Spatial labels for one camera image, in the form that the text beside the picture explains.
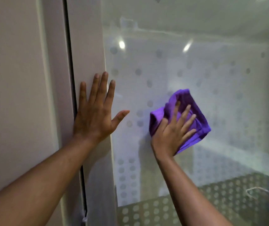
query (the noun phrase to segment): glass panel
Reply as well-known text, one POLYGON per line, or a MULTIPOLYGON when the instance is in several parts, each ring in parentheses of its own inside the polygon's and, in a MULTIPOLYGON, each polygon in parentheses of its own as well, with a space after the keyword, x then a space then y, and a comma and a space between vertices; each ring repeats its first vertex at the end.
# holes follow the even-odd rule
POLYGON ((234 225, 269 225, 269 0, 102 0, 120 225, 180 225, 150 147, 150 112, 190 92, 212 131, 175 158, 234 225))

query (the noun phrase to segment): purple cloth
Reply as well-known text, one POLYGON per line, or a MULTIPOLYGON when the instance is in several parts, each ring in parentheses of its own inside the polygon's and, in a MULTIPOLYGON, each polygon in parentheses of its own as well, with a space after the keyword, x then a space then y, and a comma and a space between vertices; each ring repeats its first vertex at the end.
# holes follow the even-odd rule
POLYGON ((186 121, 193 115, 196 114, 196 118, 189 128, 196 129, 196 133, 186 142, 184 142, 178 152, 182 152, 183 150, 189 148, 190 146, 198 143, 201 141, 210 131, 211 128, 208 125, 207 119, 202 114, 201 110, 195 103, 194 99, 192 98, 190 91, 188 89, 180 89, 175 92, 169 99, 169 102, 166 103, 165 107, 161 107, 153 112, 150 113, 150 123, 149 123, 149 133, 153 136, 161 122, 161 120, 166 117, 169 120, 169 123, 172 119, 173 110, 177 101, 181 102, 181 105, 178 110, 177 120, 180 118, 181 114, 184 112, 187 105, 191 105, 191 109, 186 121))

